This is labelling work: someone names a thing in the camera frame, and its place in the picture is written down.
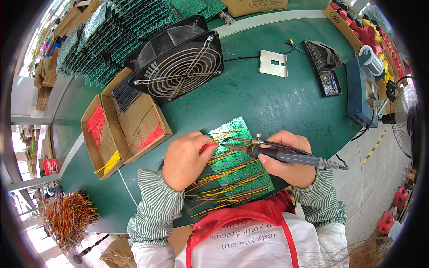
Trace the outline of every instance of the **plastic stool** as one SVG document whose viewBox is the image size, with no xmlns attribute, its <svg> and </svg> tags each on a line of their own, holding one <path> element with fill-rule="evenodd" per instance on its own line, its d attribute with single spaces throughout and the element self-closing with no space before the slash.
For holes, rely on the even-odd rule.
<svg viewBox="0 0 429 268">
<path fill-rule="evenodd" d="M 387 235 L 394 222 L 395 219 L 392 217 L 392 215 L 389 214 L 389 212 L 385 210 L 383 217 L 378 220 L 377 230 L 383 235 Z"/>
<path fill-rule="evenodd" d="M 398 190 L 395 193 L 395 199 L 393 200 L 393 205 L 399 208 L 404 206 L 405 200 L 407 199 L 408 191 L 399 186 Z"/>
</svg>

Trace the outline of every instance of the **striped sleeve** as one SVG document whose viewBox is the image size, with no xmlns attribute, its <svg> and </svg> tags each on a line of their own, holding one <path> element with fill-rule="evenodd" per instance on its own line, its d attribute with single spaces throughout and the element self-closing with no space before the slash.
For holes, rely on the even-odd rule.
<svg viewBox="0 0 429 268">
<path fill-rule="evenodd" d="M 302 205 L 305 219 L 315 227 L 329 223 L 346 224 L 346 204 L 338 201 L 332 186 L 334 172 L 316 169 L 316 179 L 307 188 L 292 187 L 292 194 Z"/>
<path fill-rule="evenodd" d="M 128 223 L 130 245 L 168 245 L 167 238 L 173 232 L 172 221 L 181 216 L 184 193 L 168 187 L 161 171 L 139 169 L 137 174 L 142 201 Z"/>
</svg>

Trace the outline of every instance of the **workbench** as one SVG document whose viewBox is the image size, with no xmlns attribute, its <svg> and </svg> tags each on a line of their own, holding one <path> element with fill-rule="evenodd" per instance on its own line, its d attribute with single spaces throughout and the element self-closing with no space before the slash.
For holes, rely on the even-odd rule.
<svg viewBox="0 0 429 268">
<path fill-rule="evenodd" d="M 352 47 L 327 18 L 303 18 L 261 25 L 221 39 L 224 59 L 258 55 L 260 49 L 285 52 L 284 42 L 293 39 L 299 48 L 302 40 L 323 42 L 337 50 L 340 60 L 352 58 Z M 85 144 L 81 144 L 63 170 L 61 185 L 65 191 L 85 189 L 100 214 L 93 232 L 123 233 L 128 220 L 141 201 L 137 169 L 159 170 L 167 146 L 175 138 L 193 130 L 202 133 L 242 116 L 253 135 L 262 139 L 285 129 L 310 141 L 314 155 L 328 159 L 345 146 L 362 128 L 346 115 L 347 80 L 345 67 L 335 69 L 342 95 L 321 97 L 311 65 L 304 54 L 287 54 L 288 77 L 258 72 L 259 59 L 225 62 L 225 71 L 217 78 L 172 102 L 160 103 L 174 136 L 137 161 L 123 165 L 119 172 L 100 181 L 93 174 Z M 53 140 L 60 164 L 79 137 L 80 118 L 96 93 L 103 89 L 73 80 L 55 116 Z M 276 191 L 287 186 L 273 180 Z M 175 221 L 175 227 L 188 222 L 189 215 Z"/>
</svg>

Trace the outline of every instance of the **gray floor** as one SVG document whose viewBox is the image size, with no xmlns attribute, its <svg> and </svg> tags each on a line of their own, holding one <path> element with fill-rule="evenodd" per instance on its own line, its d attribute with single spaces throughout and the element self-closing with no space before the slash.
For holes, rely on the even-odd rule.
<svg viewBox="0 0 429 268">
<path fill-rule="evenodd" d="M 392 127 L 365 164 L 387 125 L 379 123 L 359 139 L 349 142 L 338 155 L 349 165 L 348 171 L 334 171 L 338 199 L 347 204 L 347 243 L 367 239 L 385 210 L 389 210 L 394 193 L 402 183 L 410 159 L 396 143 Z"/>
</svg>

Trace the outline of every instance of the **automatic solder feeder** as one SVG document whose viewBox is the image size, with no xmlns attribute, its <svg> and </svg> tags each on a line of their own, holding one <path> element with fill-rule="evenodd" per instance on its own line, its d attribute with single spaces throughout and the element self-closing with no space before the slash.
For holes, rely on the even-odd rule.
<svg viewBox="0 0 429 268">
<path fill-rule="evenodd" d="M 378 125 L 378 86 L 376 82 L 386 73 L 383 62 L 369 45 L 364 45 L 359 56 L 354 53 L 346 63 L 347 69 L 347 115 L 363 127 Z"/>
</svg>

